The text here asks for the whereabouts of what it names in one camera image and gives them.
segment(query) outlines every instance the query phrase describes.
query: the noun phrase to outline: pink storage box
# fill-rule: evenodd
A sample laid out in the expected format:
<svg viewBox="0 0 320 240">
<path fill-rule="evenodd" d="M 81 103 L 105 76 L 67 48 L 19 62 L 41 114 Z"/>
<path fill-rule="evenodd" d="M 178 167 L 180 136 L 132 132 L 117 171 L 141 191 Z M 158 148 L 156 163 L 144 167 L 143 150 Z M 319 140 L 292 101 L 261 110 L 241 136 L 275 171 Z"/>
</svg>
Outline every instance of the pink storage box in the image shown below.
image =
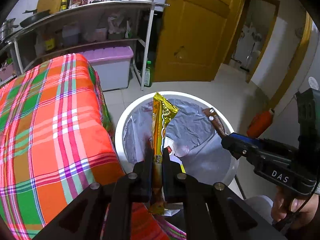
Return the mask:
<svg viewBox="0 0 320 240">
<path fill-rule="evenodd" d="M 9 64 L 7 67 L 2 67 L 0 69 L 1 81 L 5 81 L 7 78 L 12 77 L 13 72 L 13 63 Z"/>
<path fill-rule="evenodd" d="M 97 71 L 103 91 L 128 87 L 130 61 L 133 57 L 130 46 L 88 50 L 80 54 Z"/>
</svg>

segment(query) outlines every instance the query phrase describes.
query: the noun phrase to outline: gray plastic bag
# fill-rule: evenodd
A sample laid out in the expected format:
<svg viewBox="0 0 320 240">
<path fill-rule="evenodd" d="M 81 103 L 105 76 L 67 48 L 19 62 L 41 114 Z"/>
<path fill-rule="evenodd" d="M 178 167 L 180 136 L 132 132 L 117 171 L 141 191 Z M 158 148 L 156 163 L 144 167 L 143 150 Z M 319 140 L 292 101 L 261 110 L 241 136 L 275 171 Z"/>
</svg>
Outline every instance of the gray plastic bag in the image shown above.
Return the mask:
<svg viewBox="0 0 320 240">
<path fill-rule="evenodd" d="M 169 101 L 179 111 L 166 128 L 166 137 L 187 149 L 187 154 L 179 158 L 186 173 L 210 185 L 222 181 L 230 168 L 231 154 L 222 148 L 221 138 L 202 108 L 180 99 Z M 127 123 L 124 148 L 132 164 L 143 160 L 145 141 L 151 137 L 152 107 L 153 101 L 146 103 Z"/>
</svg>

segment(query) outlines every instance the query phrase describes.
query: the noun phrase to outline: hand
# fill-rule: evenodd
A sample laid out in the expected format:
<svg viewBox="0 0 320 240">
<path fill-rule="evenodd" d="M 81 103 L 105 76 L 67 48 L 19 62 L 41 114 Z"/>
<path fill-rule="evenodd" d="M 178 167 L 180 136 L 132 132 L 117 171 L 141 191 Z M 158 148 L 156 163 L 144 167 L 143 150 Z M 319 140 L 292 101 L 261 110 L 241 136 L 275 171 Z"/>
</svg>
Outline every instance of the hand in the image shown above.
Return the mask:
<svg viewBox="0 0 320 240">
<path fill-rule="evenodd" d="M 281 219 L 284 219 L 287 215 L 287 210 L 284 208 L 284 193 L 282 188 L 278 187 L 278 192 L 276 194 L 275 200 L 273 202 L 273 206 L 271 209 L 271 217 L 279 222 Z M 296 212 L 297 209 L 305 202 L 305 199 L 294 199 L 289 204 L 289 209 L 291 212 Z M 300 210 L 300 214 L 297 216 L 297 218 L 294 220 L 294 222 L 291 225 L 292 229 L 298 229 L 301 228 L 308 223 L 311 222 L 311 220 L 314 218 L 319 203 L 319 197 L 318 195 L 313 195 L 310 200 L 307 202 L 307 204 Z"/>
</svg>

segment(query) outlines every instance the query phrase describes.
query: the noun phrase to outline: yellow snack wrapper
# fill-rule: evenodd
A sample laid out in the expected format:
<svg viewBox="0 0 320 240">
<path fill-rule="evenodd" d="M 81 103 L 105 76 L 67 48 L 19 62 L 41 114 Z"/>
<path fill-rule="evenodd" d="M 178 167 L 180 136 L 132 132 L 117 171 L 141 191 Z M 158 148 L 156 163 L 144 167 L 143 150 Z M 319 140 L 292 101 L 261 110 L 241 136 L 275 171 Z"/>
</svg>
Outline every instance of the yellow snack wrapper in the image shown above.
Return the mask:
<svg viewBox="0 0 320 240">
<path fill-rule="evenodd" d="M 153 203 L 149 212 L 162 214 L 164 212 L 164 200 L 162 198 L 162 150 L 165 139 L 165 128 L 178 112 L 167 99 L 156 93 L 153 97 L 152 113 L 152 146 L 154 158 L 152 163 L 152 194 Z"/>
</svg>

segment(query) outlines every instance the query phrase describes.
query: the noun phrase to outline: wok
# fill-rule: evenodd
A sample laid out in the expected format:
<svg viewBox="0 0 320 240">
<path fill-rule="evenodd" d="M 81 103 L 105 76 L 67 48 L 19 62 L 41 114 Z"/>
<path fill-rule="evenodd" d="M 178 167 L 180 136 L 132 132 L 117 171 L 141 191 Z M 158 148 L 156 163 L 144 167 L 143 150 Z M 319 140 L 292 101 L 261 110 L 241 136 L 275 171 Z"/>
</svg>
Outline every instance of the wok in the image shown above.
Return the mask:
<svg viewBox="0 0 320 240">
<path fill-rule="evenodd" d="M 30 24 L 35 23 L 36 21 L 47 17 L 50 15 L 50 10 L 42 11 L 37 13 L 37 9 L 32 10 L 32 11 L 25 11 L 24 13 L 33 13 L 32 16 L 28 17 L 27 19 L 24 19 L 22 22 L 20 22 L 20 26 L 22 28 L 25 28 L 29 26 Z"/>
</svg>

